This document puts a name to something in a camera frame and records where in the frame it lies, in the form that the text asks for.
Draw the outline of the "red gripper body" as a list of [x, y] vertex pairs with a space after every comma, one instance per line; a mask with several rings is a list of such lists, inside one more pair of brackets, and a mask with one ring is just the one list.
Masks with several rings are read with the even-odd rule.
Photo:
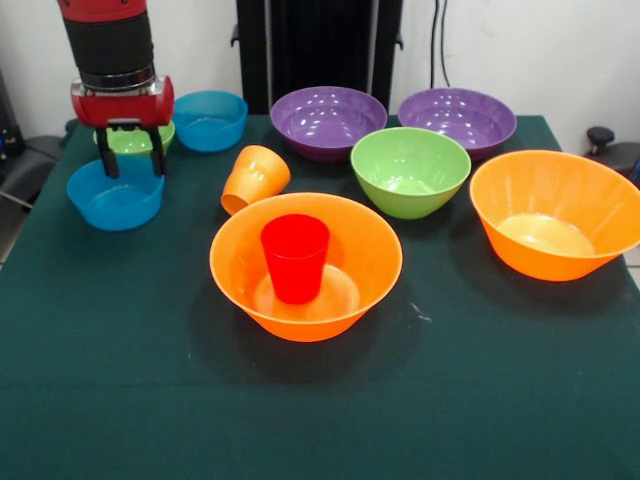
[[76, 116], [91, 128], [164, 126], [174, 110], [174, 87], [169, 76], [158, 76], [148, 87], [125, 92], [93, 91], [74, 79], [70, 93]]

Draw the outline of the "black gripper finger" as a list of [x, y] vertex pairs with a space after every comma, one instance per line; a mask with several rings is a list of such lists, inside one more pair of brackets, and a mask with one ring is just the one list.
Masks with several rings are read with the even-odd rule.
[[162, 177], [166, 174], [165, 154], [162, 145], [162, 138], [157, 126], [147, 128], [147, 134], [152, 143], [151, 160], [153, 171], [156, 177]]
[[108, 143], [108, 134], [106, 128], [96, 128], [96, 141], [100, 152], [102, 164], [105, 174], [112, 179], [117, 179], [120, 175], [119, 167], [115, 153]]

